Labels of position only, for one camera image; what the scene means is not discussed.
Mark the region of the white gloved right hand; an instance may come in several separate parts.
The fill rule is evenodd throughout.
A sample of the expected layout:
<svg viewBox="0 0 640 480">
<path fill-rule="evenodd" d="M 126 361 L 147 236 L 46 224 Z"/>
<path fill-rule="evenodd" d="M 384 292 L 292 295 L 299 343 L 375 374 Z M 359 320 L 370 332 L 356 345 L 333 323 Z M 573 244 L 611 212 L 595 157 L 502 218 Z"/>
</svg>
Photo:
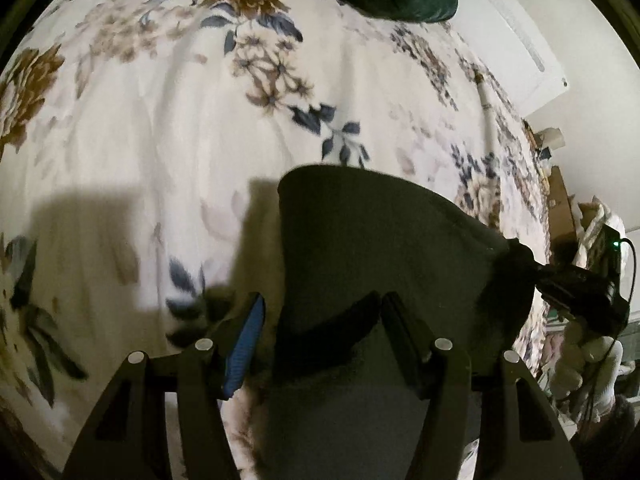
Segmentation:
<svg viewBox="0 0 640 480">
<path fill-rule="evenodd" d="M 599 415 L 609 411 L 615 402 L 614 386 L 623 353 L 617 339 L 604 336 L 585 340 L 582 326 L 569 322 L 550 378 L 552 398 L 561 401 L 577 393 L 585 402 L 592 391 L 594 410 Z"/>
</svg>

